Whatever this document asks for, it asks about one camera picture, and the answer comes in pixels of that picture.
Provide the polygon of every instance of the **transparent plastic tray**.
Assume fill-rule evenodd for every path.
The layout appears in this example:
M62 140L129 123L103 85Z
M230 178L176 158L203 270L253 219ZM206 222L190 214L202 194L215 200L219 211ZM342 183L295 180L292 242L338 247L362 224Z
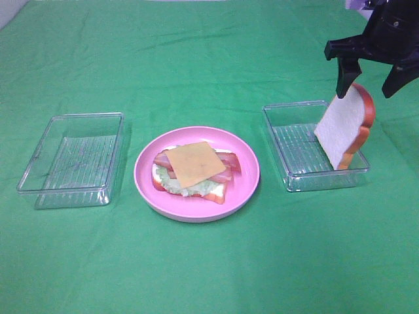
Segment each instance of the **transparent plastic tray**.
M17 186L37 209L106 205L122 146L122 113L50 119Z
M347 188L365 182L369 163L361 151L349 169L333 170L314 128L326 101L280 103L263 108L271 149L285 188L290 192Z

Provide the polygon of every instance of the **green tablecloth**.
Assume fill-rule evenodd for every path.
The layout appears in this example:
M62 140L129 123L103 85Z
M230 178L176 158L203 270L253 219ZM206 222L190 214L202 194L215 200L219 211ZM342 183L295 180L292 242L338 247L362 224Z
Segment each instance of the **green tablecloth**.
M262 107L329 101L324 45L366 23L320 2L29 2L0 31L0 311L417 313L418 81L385 99L390 66L361 60L367 184L278 181ZM131 138L111 204L37 211L16 193L51 116L115 111ZM206 224L154 212L132 176L147 143L193 125L235 133L261 166L250 202Z

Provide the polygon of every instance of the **pink plastic plate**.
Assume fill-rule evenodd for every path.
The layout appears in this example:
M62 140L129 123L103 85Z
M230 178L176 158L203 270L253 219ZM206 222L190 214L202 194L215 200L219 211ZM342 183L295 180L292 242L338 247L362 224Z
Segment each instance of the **pink plastic plate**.
M200 141L207 141L213 148L231 150L239 159L242 173L234 174L222 205L202 198L184 198L157 191L152 184L151 166L159 152L168 146ZM207 126L176 129L157 137L143 149L134 167L137 189L147 203L158 213L184 222L208 222L233 214L252 196L259 176L257 157L248 144L230 132Z

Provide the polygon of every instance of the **white bread slice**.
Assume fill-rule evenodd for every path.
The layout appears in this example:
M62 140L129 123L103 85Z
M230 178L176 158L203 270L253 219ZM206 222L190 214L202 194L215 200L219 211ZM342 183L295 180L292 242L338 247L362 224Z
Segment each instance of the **white bread slice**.
M335 96L314 130L334 170L349 167L374 119L373 99L361 85L353 83L342 99Z
M157 173L156 173L157 167L158 166L156 164L153 164L152 169L151 169L153 186L159 191L165 191L167 193L171 193L171 192L167 191L162 186L162 180L159 177L159 175L157 175ZM223 204L225 202L225 192L226 192L226 190L227 190L227 182L219 183L215 188L213 188L211 190L210 193L208 193L206 195L193 194L193 195L190 195L190 196L201 197L201 198L204 198L204 199L209 200L209 201L214 201L217 204Z

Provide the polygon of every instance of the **orange cheese slice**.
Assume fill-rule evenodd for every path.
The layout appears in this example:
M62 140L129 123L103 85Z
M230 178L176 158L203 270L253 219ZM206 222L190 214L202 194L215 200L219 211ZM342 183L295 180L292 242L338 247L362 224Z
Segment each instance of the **orange cheese slice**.
M181 188L202 182L226 168L207 142L179 146L165 152Z

